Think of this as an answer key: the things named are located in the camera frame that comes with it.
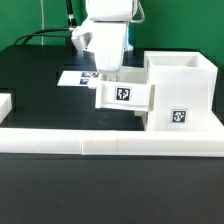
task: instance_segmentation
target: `white platform edge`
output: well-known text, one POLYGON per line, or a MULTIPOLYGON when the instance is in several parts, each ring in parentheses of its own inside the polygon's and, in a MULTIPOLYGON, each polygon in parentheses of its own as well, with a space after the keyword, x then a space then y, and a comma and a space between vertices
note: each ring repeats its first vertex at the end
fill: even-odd
POLYGON ((224 157, 224 131, 147 133, 0 128, 0 152, 224 157))
POLYGON ((12 110, 11 94, 0 94, 0 123, 5 119, 8 113, 12 110))

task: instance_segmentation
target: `white box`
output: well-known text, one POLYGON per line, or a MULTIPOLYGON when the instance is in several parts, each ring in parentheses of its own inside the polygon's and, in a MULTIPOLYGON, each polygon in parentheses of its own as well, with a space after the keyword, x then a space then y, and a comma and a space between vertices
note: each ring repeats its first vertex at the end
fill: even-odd
POLYGON ((148 111, 150 86, 144 79, 143 68, 122 67, 116 82, 99 76, 96 108, 148 111))
POLYGON ((217 67, 198 52, 145 52, 151 85, 147 130, 203 131, 211 112, 217 67))

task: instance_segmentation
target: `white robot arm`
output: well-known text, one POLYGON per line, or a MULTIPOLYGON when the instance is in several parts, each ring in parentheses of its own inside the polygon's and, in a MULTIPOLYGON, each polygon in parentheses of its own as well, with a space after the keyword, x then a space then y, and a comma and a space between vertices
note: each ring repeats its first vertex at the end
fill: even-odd
POLYGON ((86 0, 87 19, 72 33, 72 41, 81 52, 88 49, 95 55, 98 72, 108 74, 119 72, 124 50, 129 47, 127 30, 136 14, 138 0, 86 0))

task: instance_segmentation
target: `black table surface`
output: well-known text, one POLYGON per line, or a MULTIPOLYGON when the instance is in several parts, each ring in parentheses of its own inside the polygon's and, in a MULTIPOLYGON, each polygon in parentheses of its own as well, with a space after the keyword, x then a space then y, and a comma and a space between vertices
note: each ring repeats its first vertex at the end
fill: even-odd
MULTIPOLYGON (((14 109, 3 127, 104 129, 106 116, 115 116, 111 128, 141 130, 130 112, 96 111, 91 90, 56 87, 65 67, 83 70, 83 63, 94 69, 64 47, 4 50, 0 85, 14 109)), ((1 224, 222 224, 223 208, 223 158, 0 154, 1 224)))

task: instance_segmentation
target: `black cable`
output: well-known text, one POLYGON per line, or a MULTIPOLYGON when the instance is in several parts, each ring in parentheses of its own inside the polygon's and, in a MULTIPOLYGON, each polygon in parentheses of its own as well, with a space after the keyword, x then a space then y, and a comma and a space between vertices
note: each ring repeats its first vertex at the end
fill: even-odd
POLYGON ((76 19, 73 14, 72 1, 66 0, 67 12, 68 12, 68 26, 75 27, 77 26, 76 19))
POLYGON ((26 39, 21 44, 25 45, 35 35, 42 34, 42 33, 58 32, 58 31, 69 31, 69 28, 56 28, 56 29, 39 30, 39 31, 36 31, 36 32, 34 32, 30 35, 26 35, 26 39))
POLYGON ((44 34, 30 34, 30 35, 24 35, 24 36, 22 36, 22 37, 20 37, 20 38, 18 38, 16 41, 15 41, 15 43, 14 43, 14 45, 17 45, 17 43, 20 41, 20 40, 22 40, 22 39, 24 39, 24 38, 29 38, 29 40, 31 39, 31 38, 33 38, 33 37, 58 37, 58 38, 61 38, 61 37, 71 37, 71 36, 64 36, 64 35, 44 35, 44 34))

